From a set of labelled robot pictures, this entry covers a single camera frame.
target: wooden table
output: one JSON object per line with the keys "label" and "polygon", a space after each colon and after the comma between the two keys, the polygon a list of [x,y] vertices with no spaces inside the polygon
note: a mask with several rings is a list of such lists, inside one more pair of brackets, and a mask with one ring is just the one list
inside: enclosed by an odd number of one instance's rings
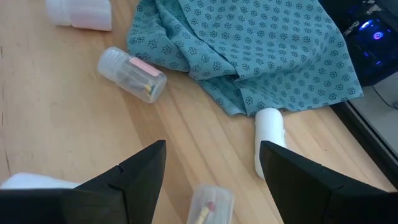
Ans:
{"label": "wooden table", "polygon": [[[158,139],[167,167],[154,223],[186,223],[193,189],[216,184],[236,197],[233,223],[282,223],[254,171],[254,121],[228,117],[186,74],[150,105],[96,71],[104,49],[126,48],[137,0],[114,0],[113,31],[55,27],[44,0],[0,2],[0,180],[33,172],[84,182]],[[330,108],[284,113],[289,148],[392,191]]]}

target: pink tip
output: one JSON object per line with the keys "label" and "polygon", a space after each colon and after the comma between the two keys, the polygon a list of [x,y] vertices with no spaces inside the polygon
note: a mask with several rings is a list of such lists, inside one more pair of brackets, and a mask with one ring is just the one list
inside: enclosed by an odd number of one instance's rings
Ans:
{"label": "pink tip", "polygon": [[216,203],[214,202],[207,202],[207,207],[210,211],[214,212],[216,210]]}

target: teal fabric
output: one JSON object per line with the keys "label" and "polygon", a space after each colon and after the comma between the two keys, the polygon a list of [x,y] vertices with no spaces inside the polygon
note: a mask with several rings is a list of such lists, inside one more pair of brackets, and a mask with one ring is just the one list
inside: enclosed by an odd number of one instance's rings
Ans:
{"label": "teal fabric", "polygon": [[228,114],[363,95],[343,36],[316,0],[142,0],[127,48],[189,72]]}

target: blue light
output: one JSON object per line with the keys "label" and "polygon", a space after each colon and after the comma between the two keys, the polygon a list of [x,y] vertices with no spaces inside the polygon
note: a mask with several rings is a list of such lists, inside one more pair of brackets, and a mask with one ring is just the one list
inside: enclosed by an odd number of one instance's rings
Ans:
{"label": "blue light", "polygon": [[377,32],[373,34],[373,39],[380,40],[384,36],[383,32]]}
{"label": "blue light", "polygon": [[363,30],[363,29],[367,28],[371,23],[372,23],[372,20],[369,20],[369,21],[365,22],[365,23],[359,28],[359,30]]}

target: white object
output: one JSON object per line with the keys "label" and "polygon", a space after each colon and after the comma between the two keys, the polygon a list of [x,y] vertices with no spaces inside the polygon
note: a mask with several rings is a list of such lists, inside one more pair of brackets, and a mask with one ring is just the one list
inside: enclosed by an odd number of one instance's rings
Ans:
{"label": "white object", "polygon": [[78,183],[38,174],[18,173],[6,180],[0,189],[73,189]]}
{"label": "white object", "polygon": [[112,29],[109,0],[45,0],[45,7],[55,25],[105,31]]}
{"label": "white object", "polygon": [[257,175],[264,179],[260,163],[260,143],[270,141],[282,147],[286,147],[284,119],[279,110],[266,108],[256,114],[256,151],[254,154],[254,167]]}
{"label": "white object", "polygon": [[162,93],[167,77],[137,57],[117,47],[110,47],[101,55],[98,71],[147,103],[153,103]]}
{"label": "white object", "polygon": [[230,224],[234,195],[223,187],[200,185],[193,193],[187,224]]}

